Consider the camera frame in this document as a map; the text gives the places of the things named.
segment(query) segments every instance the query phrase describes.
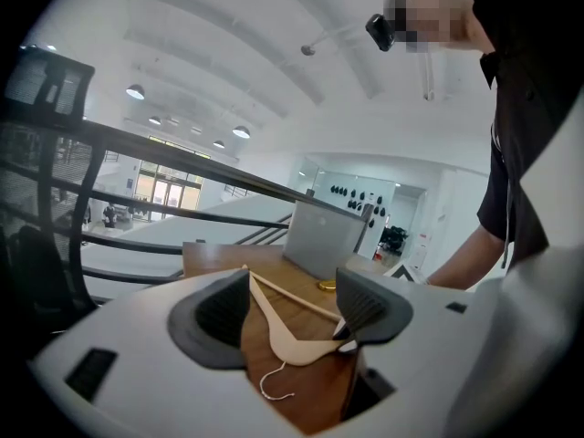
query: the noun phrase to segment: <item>black shirt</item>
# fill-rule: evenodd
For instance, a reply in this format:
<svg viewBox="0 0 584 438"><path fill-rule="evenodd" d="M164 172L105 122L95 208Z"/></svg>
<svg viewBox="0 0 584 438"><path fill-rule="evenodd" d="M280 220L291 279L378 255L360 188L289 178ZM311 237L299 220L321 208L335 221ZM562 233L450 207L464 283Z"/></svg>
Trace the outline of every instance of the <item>black shirt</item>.
<svg viewBox="0 0 584 438"><path fill-rule="evenodd" d="M474 0L474 14L495 47L481 58L481 67L489 86L494 78L497 85L491 174L477 215L489 233L505 240L510 191L509 242L515 241L510 266L548 246L519 180L558 131L582 86L578 1Z"/></svg>

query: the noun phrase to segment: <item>white ceiling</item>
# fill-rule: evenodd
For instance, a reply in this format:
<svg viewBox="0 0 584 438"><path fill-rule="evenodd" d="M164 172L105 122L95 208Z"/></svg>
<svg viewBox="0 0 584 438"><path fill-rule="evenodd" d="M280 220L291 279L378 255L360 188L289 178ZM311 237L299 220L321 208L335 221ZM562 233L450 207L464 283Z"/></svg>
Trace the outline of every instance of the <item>white ceiling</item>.
<svg viewBox="0 0 584 438"><path fill-rule="evenodd" d="M125 118L172 116L179 126L162 130L175 128L205 148L222 140L233 157L349 148L481 168L469 165L472 153L426 158L425 150L409 149L434 129L482 154L482 146L469 145L488 139L494 95L478 54L427 57L399 44L382 53L364 30L381 9L382 0L56 0L27 41L94 66L88 116L117 128ZM302 55L300 47L315 41L316 54ZM145 88L145 101L125 94L132 83ZM423 98L428 88L432 101ZM392 138L395 131L409 138L399 151L380 149L388 140L378 138L380 120L391 124ZM237 125L252 131L250 141L232 134ZM203 135L192 135L192 126Z"/></svg>

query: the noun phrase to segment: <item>desk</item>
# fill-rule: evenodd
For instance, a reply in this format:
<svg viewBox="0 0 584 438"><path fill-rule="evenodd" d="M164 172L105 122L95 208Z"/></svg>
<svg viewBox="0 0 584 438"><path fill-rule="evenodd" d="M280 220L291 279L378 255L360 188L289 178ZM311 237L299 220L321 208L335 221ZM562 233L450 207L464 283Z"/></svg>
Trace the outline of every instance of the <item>desk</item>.
<svg viewBox="0 0 584 438"><path fill-rule="evenodd" d="M323 292L317 280L282 256L281 245L182 245L185 277L200 276L247 265L252 271L305 300L339 313L336 294ZM387 267L353 255L346 267L377 273ZM259 283L274 310L296 336L303 340L331 339L335 323L301 307L292 300ZM249 314L242 333L242 352L247 360L247 376L259 394L259 381L282 365L269 345L264 314L251 297ZM286 365L264 383L271 396L296 394L283 401L266 401L306 434L317 433L340 421L345 399L352 385L355 355L329 354L306 366Z"/></svg>

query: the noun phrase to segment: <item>silver laptop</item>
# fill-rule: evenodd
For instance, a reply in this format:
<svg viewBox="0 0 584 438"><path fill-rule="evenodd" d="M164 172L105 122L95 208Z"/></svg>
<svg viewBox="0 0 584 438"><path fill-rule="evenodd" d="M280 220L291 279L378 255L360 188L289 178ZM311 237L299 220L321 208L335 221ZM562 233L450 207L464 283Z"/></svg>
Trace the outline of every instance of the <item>silver laptop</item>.
<svg viewBox="0 0 584 438"><path fill-rule="evenodd" d="M337 267L354 252L364 228L358 215L297 202L284 256L317 279L333 279Z"/></svg>

